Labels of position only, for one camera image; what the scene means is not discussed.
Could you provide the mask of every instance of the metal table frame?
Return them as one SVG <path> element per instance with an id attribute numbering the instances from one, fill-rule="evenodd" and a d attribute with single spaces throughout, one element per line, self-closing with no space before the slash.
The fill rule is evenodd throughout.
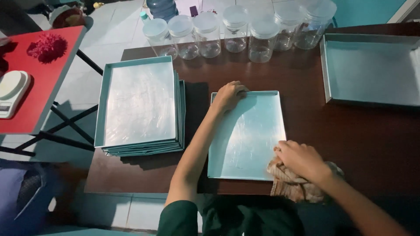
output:
<path id="1" fill-rule="evenodd" d="M 89 57 L 87 57 L 80 49 L 77 50 L 76 55 L 78 55 L 84 62 L 86 62 L 90 67 L 92 67 L 100 75 L 103 75 L 103 70 L 98 65 L 96 65 Z M 92 152 L 95 151 L 95 148 L 93 146 L 94 139 L 90 135 L 88 135 L 85 131 L 83 131 L 80 127 L 78 127 L 74 122 L 76 122 L 76 121 L 82 119 L 83 117 L 97 111 L 98 110 L 98 105 L 95 105 L 95 106 L 87 109 L 86 111 L 81 112 L 80 114 L 78 114 L 78 115 L 76 115 L 72 118 L 68 118 L 61 111 L 59 111 L 56 107 L 58 105 L 59 105 L 58 102 L 54 101 L 53 105 L 51 106 L 50 109 L 51 109 L 52 112 L 54 112 L 56 115 L 58 115 L 58 117 L 60 117 L 63 120 L 62 123 L 50 128 L 47 131 L 40 131 L 39 134 L 31 134 L 32 136 L 34 136 L 34 138 L 32 138 L 31 140 L 19 145 L 16 148 L 9 148 L 9 147 L 0 146 L 0 152 L 8 152 L 8 153 L 13 153 L 13 154 L 33 157 L 33 156 L 35 156 L 35 152 L 24 151 L 24 149 L 31 146 L 32 144 L 42 140 L 42 139 L 50 140 L 50 141 L 53 141 L 53 142 L 56 142 L 56 143 L 61 143 L 61 144 L 65 144 L 65 145 L 72 146 L 72 147 L 81 148 L 81 149 L 92 151 Z M 67 127 L 67 126 L 70 126 L 72 129 L 74 129 L 78 134 L 80 134 L 90 144 L 82 143 L 82 142 L 79 142 L 79 141 L 75 141 L 75 140 L 68 139 L 68 138 L 65 138 L 65 137 L 54 134 L 55 132 L 57 132 L 57 131 L 59 131 L 59 130 Z"/>

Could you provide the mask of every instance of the stack of baking trays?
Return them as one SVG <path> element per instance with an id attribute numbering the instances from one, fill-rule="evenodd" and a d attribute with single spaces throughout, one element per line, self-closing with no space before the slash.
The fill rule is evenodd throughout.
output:
<path id="1" fill-rule="evenodd" d="M 185 85 L 171 56 L 105 65 L 96 148 L 120 157 L 181 151 L 184 121 Z"/>

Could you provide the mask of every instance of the red fluffy object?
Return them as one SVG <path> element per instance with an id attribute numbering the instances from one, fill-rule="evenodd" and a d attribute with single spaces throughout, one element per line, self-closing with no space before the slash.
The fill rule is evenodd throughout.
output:
<path id="1" fill-rule="evenodd" d="M 38 58 L 38 61 L 47 64 L 64 55 L 67 50 L 67 40 L 61 35 L 46 33 L 32 42 L 26 53 L 28 56 Z"/>

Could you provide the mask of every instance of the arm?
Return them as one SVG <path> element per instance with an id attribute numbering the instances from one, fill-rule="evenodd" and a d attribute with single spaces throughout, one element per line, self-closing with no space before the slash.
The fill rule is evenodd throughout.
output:
<path id="1" fill-rule="evenodd" d="M 239 81 L 223 86 L 194 134 L 172 176 L 165 206 L 178 200 L 194 201 L 210 144 L 226 111 L 235 108 L 248 89 Z"/>
<path id="2" fill-rule="evenodd" d="M 410 235 L 394 219 L 348 183 L 335 177 L 312 146 L 294 141 L 278 142 L 276 152 L 286 167 L 330 195 L 350 216 L 365 236 Z"/>

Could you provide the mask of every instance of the shirt sleeve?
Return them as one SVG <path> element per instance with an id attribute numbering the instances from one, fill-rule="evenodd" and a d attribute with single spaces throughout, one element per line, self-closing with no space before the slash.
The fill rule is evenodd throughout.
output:
<path id="1" fill-rule="evenodd" d="M 197 236 L 197 206 L 187 200 L 172 202 L 160 214 L 157 236 Z"/>

